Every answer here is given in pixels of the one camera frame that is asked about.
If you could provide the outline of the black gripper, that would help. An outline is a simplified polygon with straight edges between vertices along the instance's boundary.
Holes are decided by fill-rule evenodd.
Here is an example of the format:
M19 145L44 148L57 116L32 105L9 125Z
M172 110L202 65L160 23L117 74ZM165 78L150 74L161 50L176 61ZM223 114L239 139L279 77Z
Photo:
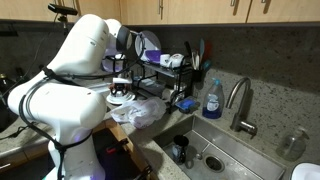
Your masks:
M114 78L113 83L109 86L113 97L123 97L129 91L129 85L132 83L130 79Z

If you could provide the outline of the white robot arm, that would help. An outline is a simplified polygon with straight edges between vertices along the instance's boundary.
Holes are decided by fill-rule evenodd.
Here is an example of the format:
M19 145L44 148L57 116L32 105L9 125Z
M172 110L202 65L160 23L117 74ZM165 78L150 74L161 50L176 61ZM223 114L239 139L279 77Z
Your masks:
M51 126L55 134L34 130L49 140L55 168L49 180L105 180L92 138L92 130L106 113L103 95L68 79L88 78L105 56L127 50L130 30L115 19L86 14L73 26L53 60L31 80L15 87L8 105L28 125Z

